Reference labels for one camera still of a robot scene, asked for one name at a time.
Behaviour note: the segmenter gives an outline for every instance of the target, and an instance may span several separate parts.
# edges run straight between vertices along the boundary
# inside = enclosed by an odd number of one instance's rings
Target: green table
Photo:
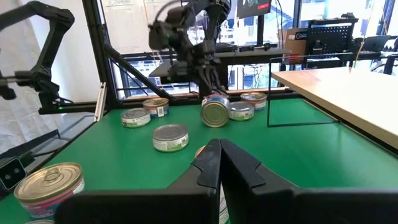
[[[301,99],[275,100],[271,110],[272,123],[330,119]],[[264,110],[250,121],[208,128],[200,119],[200,105],[192,105],[171,107],[164,118],[126,129],[120,121],[122,112],[109,112],[48,165],[79,163],[87,190],[161,189],[188,168],[195,152],[210,139],[228,138],[300,187],[398,187],[396,157],[340,123],[267,128]],[[185,124],[190,142],[180,152],[158,152],[152,146],[152,132],[171,123]],[[0,202],[2,224],[27,221],[13,195]]]

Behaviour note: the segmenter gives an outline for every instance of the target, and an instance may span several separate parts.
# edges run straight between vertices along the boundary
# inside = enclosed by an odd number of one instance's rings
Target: wooden tabletop
[[[355,68],[272,72],[272,77],[398,149],[398,77]]]

